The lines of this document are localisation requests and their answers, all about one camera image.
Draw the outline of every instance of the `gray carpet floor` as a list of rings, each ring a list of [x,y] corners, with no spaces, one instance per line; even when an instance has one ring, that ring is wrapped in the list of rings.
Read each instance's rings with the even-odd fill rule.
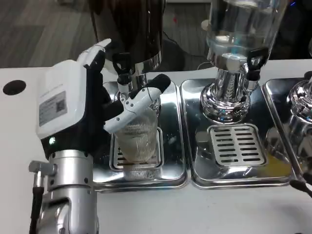
[[[54,0],[0,0],[0,6],[0,68],[52,66],[76,59],[96,42],[86,0],[71,5]],[[209,11],[208,3],[166,7],[164,31],[187,52],[184,70],[195,70],[206,61],[200,24]]]

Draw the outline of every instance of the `metal tray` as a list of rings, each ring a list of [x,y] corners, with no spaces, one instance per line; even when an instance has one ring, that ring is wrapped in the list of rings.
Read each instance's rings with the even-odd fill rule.
[[[118,92],[116,82],[103,85],[112,100]],[[94,161],[94,184],[98,192],[117,192],[146,189],[182,188],[188,182],[188,168],[184,153],[182,137],[181,100],[179,90],[171,82],[167,90],[160,96],[160,115],[158,127],[161,130],[163,151],[162,162],[157,167],[142,169],[126,167],[112,168],[111,153],[114,152],[114,138],[103,146],[100,155]]]
[[[274,122],[260,88],[252,93],[249,113],[239,124],[239,127],[253,128],[253,140],[256,140],[257,150],[261,153],[260,161],[244,165],[236,164],[236,161],[228,161],[229,164],[224,165],[218,163],[213,142],[207,133],[215,124],[203,115],[199,101],[203,88],[212,82],[214,79],[192,79],[180,87],[193,184],[200,189],[288,184],[292,168],[287,157],[276,157],[266,150],[267,132],[274,127]],[[220,126],[235,129],[236,125]]]
[[[272,135],[279,132],[282,141],[274,142],[276,154],[288,155],[297,179],[312,167],[312,124],[292,115],[289,102],[290,90],[304,78],[272,79],[263,86],[271,114],[276,123]]]

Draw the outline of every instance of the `white countertop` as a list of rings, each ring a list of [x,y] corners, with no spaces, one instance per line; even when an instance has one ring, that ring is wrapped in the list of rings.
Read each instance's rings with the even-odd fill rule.
[[[35,133],[37,80],[46,68],[0,69],[1,233],[29,230],[33,174],[31,160],[45,160]],[[261,83],[272,78],[302,77],[312,60],[269,61]],[[174,72],[177,84],[190,78],[213,78],[216,69]],[[3,86],[15,79],[25,91],[6,96]],[[310,234],[312,200],[291,187],[179,190],[99,194],[100,234]]]

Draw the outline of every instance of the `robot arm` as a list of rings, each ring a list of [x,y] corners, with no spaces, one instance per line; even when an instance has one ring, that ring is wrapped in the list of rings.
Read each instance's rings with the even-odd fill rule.
[[[97,197],[93,152],[139,115],[170,85],[159,75],[127,99],[111,103],[103,88],[104,40],[77,61],[51,67],[39,82],[37,135],[49,163],[33,161],[30,234],[95,234]],[[45,195],[43,180],[48,177]]]

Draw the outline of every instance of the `black cable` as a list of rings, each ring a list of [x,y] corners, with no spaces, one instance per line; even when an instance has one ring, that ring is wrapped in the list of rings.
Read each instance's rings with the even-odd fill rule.
[[[29,228],[29,234],[36,234],[37,222],[40,216],[40,209],[42,204],[42,197],[44,193],[43,187],[34,187],[33,188],[33,205],[31,210],[31,222]]]
[[[170,41],[172,41],[174,44],[176,44],[185,54],[187,54],[187,55],[189,55],[189,56],[191,56],[191,57],[198,57],[198,58],[205,58],[205,59],[206,59],[206,57],[203,56],[203,55],[192,55],[192,54],[190,54],[189,52],[186,52],[185,50],[183,50],[183,49],[181,48],[181,46],[180,46],[175,40],[171,39],[164,31],[163,31],[163,33],[164,33],[164,35],[168,38],[168,40],[170,40]]]

